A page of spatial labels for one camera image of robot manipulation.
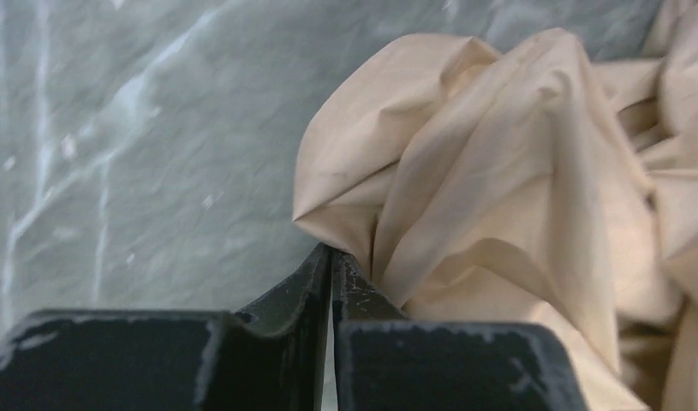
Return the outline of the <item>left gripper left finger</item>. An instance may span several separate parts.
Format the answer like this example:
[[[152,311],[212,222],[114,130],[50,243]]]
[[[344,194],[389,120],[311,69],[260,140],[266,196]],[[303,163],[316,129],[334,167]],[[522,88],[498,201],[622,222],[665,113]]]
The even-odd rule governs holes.
[[[0,343],[0,410],[318,410],[331,250],[230,311],[51,309]]]

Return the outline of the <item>beige and black umbrella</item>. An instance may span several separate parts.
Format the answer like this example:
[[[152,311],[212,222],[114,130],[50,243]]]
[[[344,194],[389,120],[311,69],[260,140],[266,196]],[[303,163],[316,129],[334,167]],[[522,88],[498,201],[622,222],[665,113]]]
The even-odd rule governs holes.
[[[416,318],[548,327],[592,410],[698,410],[698,1],[621,62],[389,43],[308,124],[293,219]]]

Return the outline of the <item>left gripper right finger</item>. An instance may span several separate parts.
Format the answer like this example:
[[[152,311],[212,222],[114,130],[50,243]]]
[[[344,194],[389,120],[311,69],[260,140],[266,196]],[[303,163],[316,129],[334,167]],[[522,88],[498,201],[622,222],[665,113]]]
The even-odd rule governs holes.
[[[410,319],[334,251],[341,410],[583,410],[569,356],[546,327]]]

